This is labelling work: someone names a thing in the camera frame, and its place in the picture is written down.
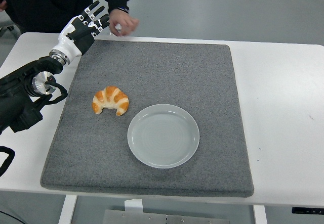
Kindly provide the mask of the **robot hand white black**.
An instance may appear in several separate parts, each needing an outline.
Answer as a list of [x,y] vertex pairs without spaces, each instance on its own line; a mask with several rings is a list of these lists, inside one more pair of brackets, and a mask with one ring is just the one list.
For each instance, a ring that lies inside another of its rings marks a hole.
[[95,1],[73,17],[59,34],[58,44],[52,48],[49,56],[66,65],[84,55],[95,37],[109,26],[108,14],[96,19],[104,9],[104,6],[99,6],[99,1]]

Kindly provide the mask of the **person's left hand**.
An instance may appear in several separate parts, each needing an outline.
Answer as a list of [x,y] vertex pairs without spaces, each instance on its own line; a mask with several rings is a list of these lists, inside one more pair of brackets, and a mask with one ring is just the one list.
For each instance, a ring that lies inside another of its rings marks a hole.
[[109,29],[115,36],[127,36],[136,30],[139,19],[131,17],[128,13],[114,9],[109,13]]

